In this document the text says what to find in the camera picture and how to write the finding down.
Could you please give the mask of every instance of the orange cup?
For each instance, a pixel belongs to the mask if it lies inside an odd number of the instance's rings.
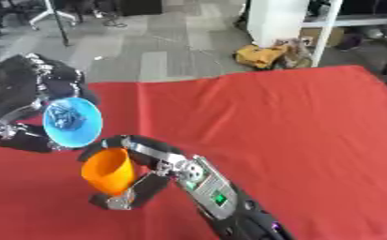
[[[119,195],[131,186],[136,174],[127,150],[109,148],[88,158],[81,175],[101,192]]]

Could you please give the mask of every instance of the red tablecloth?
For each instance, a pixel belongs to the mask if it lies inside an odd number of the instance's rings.
[[[387,239],[387,88],[362,68],[92,88],[103,136],[207,156],[298,239]],[[216,239],[175,186],[142,210],[90,205],[76,155],[0,148],[0,239]]]

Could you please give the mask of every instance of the gray carpet floor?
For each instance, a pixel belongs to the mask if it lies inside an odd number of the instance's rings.
[[[40,22],[40,30],[33,31],[12,15],[0,50],[2,58],[42,53],[62,60],[83,70],[89,82],[167,82],[249,71],[231,58],[250,42],[232,26],[244,1],[163,0],[163,14],[121,18],[126,28],[105,27],[102,20],[85,17],[74,27],[66,24],[67,48],[53,20]],[[320,65],[361,65],[379,75],[385,63],[387,47],[366,42],[349,52],[327,49]]]

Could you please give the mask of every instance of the green led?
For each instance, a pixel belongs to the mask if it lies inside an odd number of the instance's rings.
[[[222,193],[220,193],[219,191],[215,191],[214,194],[212,194],[213,197],[212,199],[215,201],[215,203],[218,205],[218,206],[221,206],[224,202],[227,201],[227,197],[225,197]]]
[[[189,181],[186,181],[186,186],[188,188],[190,188],[191,190],[194,190],[195,187],[196,187],[196,184],[195,183],[192,183],[192,182],[189,182]]]

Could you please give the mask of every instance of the robotic hand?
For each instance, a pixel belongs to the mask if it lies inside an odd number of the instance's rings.
[[[49,153],[62,147],[42,126],[17,123],[41,113],[59,98],[97,98],[84,84],[83,73],[64,63],[30,53],[0,63],[0,146]]]
[[[191,197],[220,239],[293,239],[258,202],[224,177],[205,157],[187,157],[180,149],[153,139],[118,135],[93,143],[79,161],[84,162],[107,148],[125,148],[133,161],[151,171],[121,195],[95,195],[91,199],[95,205],[112,210],[140,207],[174,180]]]

